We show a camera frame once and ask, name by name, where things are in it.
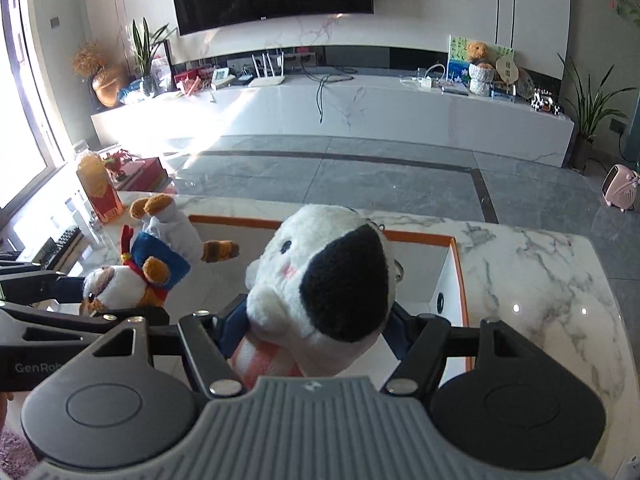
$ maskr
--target pink heater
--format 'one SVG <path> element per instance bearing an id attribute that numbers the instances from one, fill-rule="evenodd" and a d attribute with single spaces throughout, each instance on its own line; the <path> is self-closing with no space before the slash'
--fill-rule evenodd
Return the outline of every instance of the pink heater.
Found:
<path id="1" fill-rule="evenodd" d="M 640 175 L 621 164 L 616 164 L 602 185 L 602 194 L 607 205 L 619 207 L 623 212 L 630 209 L 636 199 L 638 182 Z"/>

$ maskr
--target dark floor stripe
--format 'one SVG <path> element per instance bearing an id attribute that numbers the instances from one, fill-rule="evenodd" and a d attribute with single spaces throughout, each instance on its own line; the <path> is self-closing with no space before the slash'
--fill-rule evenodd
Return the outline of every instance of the dark floor stripe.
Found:
<path id="1" fill-rule="evenodd" d="M 163 153 L 164 156 L 178 155 L 178 152 Z M 439 162 L 426 162 L 423 160 L 407 160 L 405 158 L 391 158 L 388 156 L 350 155 L 347 153 L 321 153 L 321 152 L 275 152 L 271 150 L 208 150 L 200 152 L 198 156 L 280 156 L 285 158 L 321 158 L 326 160 L 352 160 L 355 162 L 373 162 L 375 164 L 394 164 L 396 166 L 411 166 L 412 168 L 425 168 L 428 170 L 455 171 L 471 176 L 480 201 L 484 221 L 497 224 L 498 217 L 495 214 L 494 204 L 491 202 L 489 190 L 486 188 L 482 173 L 478 168 L 456 166 L 454 164 L 441 164 Z"/>
<path id="2" fill-rule="evenodd" d="M 478 168 L 473 168 L 471 170 L 471 178 L 474 181 L 474 188 L 476 188 L 476 195 L 478 195 L 478 200 L 480 201 L 484 221 L 489 224 L 500 223 L 498 222 L 498 215 L 495 213 L 494 203 L 491 202 L 489 190 L 486 188 L 486 183 L 484 182 L 482 173 L 480 173 Z"/>

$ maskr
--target tile floor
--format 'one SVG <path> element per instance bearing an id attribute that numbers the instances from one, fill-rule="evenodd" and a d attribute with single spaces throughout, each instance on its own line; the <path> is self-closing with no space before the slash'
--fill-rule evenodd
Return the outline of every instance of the tile floor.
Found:
<path id="1" fill-rule="evenodd" d="M 334 203 L 463 221 L 485 220 L 471 175 L 477 168 L 498 222 L 592 241 L 640 363 L 640 208 L 621 213 L 606 206 L 600 195 L 606 172 L 595 162 L 581 176 L 503 156 L 404 142 L 222 137 L 199 154 L 190 153 L 189 144 L 175 139 L 177 153 L 163 160 L 179 193 Z"/>

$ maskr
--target gray ribbed surface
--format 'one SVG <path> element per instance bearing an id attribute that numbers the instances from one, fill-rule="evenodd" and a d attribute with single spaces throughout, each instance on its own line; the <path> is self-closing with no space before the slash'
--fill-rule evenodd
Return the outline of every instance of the gray ribbed surface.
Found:
<path id="1" fill-rule="evenodd" d="M 310 384 L 320 388 L 305 388 Z M 240 399 L 210 402 L 165 455 L 120 472 L 43 464 L 28 480 L 533 479 L 602 480 L 582 461 L 543 473 L 496 469 L 446 442 L 413 399 L 382 396 L 367 378 L 263 379 Z"/>

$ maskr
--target brown plush paw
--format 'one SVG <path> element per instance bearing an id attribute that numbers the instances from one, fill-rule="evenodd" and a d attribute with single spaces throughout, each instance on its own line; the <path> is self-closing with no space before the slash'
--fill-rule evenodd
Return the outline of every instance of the brown plush paw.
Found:
<path id="1" fill-rule="evenodd" d="M 204 242 L 204 252 L 202 261 L 207 263 L 222 262 L 230 260 L 240 254 L 240 246 L 230 240 L 223 242 L 218 240 L 209 240 Z"/>
<path id="2" fill-rule="evenodd" d="M 154 195 L 146 202 L 145 212 L 149 216 L 155 216 L 169 206 L 173 201 L 174 199 L 171 196 L 165 195 L 164 193 Z"/>
<path id="3" fill-rule="evenodd" d="M 146 259 L 142 265 L 142 272 L 149 282 L 155 285 L 166 283 L 169 276 L 171 276 L 171 272 L 169 272 L 169 267 L 166 266 L 166 263 L 158 260 L 154 256 L 149 256 Z"/>
<path id="4" fill-rule="evenodd" d="M 148 202 L 148 198 L 139 198 L 129 208 L 129 214 L 132 218 L 136 218 L 140 220 L 145 215 L 145 207 L 146 202 Z"/>

